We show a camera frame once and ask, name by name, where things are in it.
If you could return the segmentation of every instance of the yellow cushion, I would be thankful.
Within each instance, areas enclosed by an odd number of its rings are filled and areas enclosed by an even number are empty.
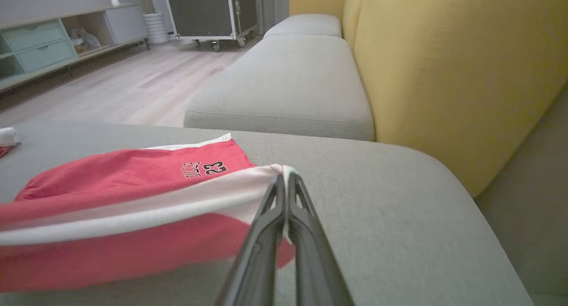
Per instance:
[[[327,14],[343,17],[345,0],[290,0],[290,15],[296,14]]]
[[[363,0],[345,0],[343,7],[343,38],[349,43],[351,50],[355,45],[355,34],[357,33],[362,2]]]
[[[354,55],[379,142],[477,195],[568,78],[568,0],[363,0]]]

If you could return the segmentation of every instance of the sofa cushion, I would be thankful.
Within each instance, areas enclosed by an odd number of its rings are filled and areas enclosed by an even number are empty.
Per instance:
[[[332,15],[292,15],[264,33],[265,37],[272,35],[328,35],[341,37],[341,23],[337,17]]]
[[[347,43],[334,36],[263,39],[191,100],[185,127],[374,140]]]
[[[84,156],[226,133],[79,123],[27,123],[16,130],[22,144],[0,159],[4,201],[37,173]],[[434,158],[356,140],[231,133],[258,165],[287,164],[302,175],[356,305],[531,305],[483,215]],[[193,265],[77,290],[0,294],[0,304],[212,305],[230,266]],[[295,304],[294,267],[278,273],[282,305]]]

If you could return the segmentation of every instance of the light wood floor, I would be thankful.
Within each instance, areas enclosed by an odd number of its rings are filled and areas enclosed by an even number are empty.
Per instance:
[[[135,47],[76,65],[0,94],[0,127],[27,120],[183,125],[187,104],[211,79],[251,49],[227,42]]]

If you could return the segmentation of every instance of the white stripe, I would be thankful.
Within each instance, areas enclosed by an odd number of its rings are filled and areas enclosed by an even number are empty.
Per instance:
[[[232,140],[231,133],[227,133],[221,137],[217,137],[215,139],[206,140],[205,142],[197,143],[197,144],[177,144],[177,145],[164,145],[164,146],[154,146],[149,148],[144,148],[144,150],[167,150],[167,151],[175,151],[181,150],[182,148],[189,148],[189,147],[201,147],[209,144],[215,144],[219,142],[228,142]]]
[[[272,178],[282,172],[288,175],[291,171],[293,168],[280,165],[253,167],[146,199],[14,224],[10,230],[0,231],[0,246],[115,235],[214,211],[250,223]],[[237,207],[252,201],[256,204],[246,205],[248,214]]]

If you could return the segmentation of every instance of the mint green drawer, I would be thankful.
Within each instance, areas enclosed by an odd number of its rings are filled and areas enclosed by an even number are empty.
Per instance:
[[[67,41],[51,43],[16,55],[27,72],[38,71],[49,65],[71,59],[74,56]]]
[[[2,31],[14,52],[63,39],[57,20]]]

